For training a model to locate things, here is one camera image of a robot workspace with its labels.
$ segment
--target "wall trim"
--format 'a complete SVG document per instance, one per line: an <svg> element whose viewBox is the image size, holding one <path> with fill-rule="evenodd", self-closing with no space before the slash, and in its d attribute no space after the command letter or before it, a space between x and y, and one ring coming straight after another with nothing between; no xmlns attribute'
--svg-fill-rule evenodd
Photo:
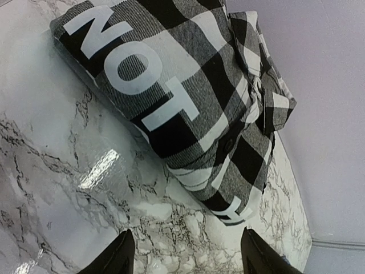
<svg viewBox="0 0 365 274"><path fill-rule="evenodd" d="M365 243L351 243L351 242L341 242L341 241L320 241L318 239L312 239L312 246L365 251Z"/></svg>

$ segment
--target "shirt button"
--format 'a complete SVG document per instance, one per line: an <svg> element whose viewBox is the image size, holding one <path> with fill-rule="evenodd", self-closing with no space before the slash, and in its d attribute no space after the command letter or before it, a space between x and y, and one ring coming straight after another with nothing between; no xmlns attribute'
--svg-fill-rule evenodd
<svg viewBox="0 0 365 274"><path fill-rule="evenodd" d="M232 150L233 145L234 145L233 140L232 139L229 139L226 142L226 144L224 145L224 152L225 153L229 153Z"/></svg>

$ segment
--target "white wall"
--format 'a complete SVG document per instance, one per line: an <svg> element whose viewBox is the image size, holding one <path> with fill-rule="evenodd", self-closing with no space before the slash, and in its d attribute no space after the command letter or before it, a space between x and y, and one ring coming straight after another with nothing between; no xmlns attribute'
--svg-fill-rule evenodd
<svg viewBox="0 0 365 274"><path fill-rule="evenodd" d="M227 2L258 11L298 101L281 137L313 237L365 243L365 1Z"/></svg>
<svg viewBox="0 0 365 274"><path fill-rule="evenodd" d="M364 251L312 247L305 274L364 274Z"/></svg>

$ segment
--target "plaid shirt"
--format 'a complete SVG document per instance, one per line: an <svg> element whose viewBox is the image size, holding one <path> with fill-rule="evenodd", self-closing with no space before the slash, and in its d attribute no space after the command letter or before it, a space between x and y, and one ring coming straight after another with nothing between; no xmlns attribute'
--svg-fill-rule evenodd
<svg viewBox="0 0 365 274"><path fill-rule="evenodd" d="M219 0L85 1L52 21L55 45L226 225L258 208L274 131L296 102L257 13Z"/></svg>

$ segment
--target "white marble countertop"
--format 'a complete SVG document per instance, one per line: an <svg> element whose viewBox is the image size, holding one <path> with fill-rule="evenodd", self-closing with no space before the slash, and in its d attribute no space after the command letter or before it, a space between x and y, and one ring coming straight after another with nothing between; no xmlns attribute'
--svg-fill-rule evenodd
<svg viewBox="0 0 365 274"><path fill-rule="evenodd" d="M243 273L254 228L303 270L311 237L278 139L259 214L225 227L56 54L50 21L75 1L0 7L0 273L76 273L121 231L135 273Z"/></svg>

